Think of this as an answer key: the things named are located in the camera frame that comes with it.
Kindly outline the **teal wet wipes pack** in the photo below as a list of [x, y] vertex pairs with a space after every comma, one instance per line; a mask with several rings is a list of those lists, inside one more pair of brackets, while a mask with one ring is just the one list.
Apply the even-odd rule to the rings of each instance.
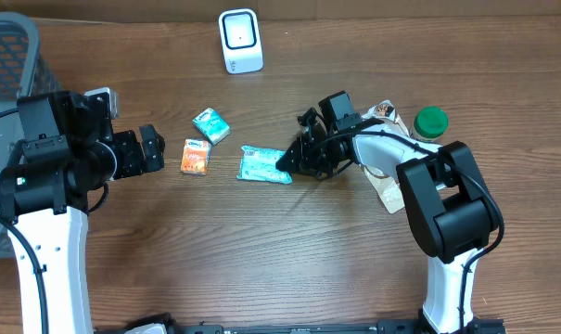
[[285, 185], [292, 183], [289, 173], [281, 172], [276, 168], [276, 163], [283, 157], [284, 151], [253, 146], [242, 146], [241, 149], [244, 155], [240, 162], [237, 179]]

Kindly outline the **orange tissue pack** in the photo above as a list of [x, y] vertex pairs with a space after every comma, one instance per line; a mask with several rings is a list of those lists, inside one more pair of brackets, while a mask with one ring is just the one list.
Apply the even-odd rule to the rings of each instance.
[[180, 170], [182, 173], [206, 175], [211, 144], [205, 140], [186, 139]]

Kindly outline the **teal tissue pack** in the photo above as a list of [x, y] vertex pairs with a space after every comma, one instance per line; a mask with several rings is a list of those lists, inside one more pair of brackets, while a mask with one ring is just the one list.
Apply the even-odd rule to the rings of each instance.
[[213, 145], [217, 145], [231, 133], [228, 123], [212, 108], [200, 112], [193, 123]]

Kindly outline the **clear plastic snack bag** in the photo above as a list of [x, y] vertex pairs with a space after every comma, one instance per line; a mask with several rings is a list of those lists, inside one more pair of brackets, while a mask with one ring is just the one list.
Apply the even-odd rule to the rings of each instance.
[[[405, 136], [410, 135], [401, 116], [389, 100], [384, 100], [380, 104], [370, 108], [363, 115], [363, 118], [378, 118], [394, 126], [397, 133]], [[402, 193], [394, 178], [387, 176], [375, 167], [362, 166], [361, 169], [376, 191], [379, 201], [383, 204], [388, 213], [393, 214], [404, 208]]]

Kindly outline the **green lid jar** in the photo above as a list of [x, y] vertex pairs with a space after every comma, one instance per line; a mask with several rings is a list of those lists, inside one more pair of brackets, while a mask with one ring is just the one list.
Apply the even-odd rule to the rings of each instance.
[[449, 126], [448, 115], [437, 106], [422, 108], [414, 117], [411, 136], [417, 140], [434, 142]]

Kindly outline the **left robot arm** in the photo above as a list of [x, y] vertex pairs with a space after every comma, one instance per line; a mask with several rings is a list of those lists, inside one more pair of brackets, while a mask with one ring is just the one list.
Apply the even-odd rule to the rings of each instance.
[[23, 330], [91, 333], [88, 194], [161, 170], [165, 141], [151, 124], [114, 132], [108, 88], [22, 97], [15, 111], [24, 137], [0, 173], [0, 224], [17, 256]]

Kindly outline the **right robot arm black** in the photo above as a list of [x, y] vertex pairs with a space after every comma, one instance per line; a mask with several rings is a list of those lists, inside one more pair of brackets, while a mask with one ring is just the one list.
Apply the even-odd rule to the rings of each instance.
[[478, 260], [504, 235], [504, 219], [469, 147], [436, 143], [434, 123], [412, 135], [384, 101], [361, 114], [338, 92], [298, 117], [302, 128], [278, 170], [331, 178], [352, 164], [394, 180], [415, 242], [427, 256], [427, 296], [415, 319], [380, 320], [377, 333], [503, 333], [471, 310]]

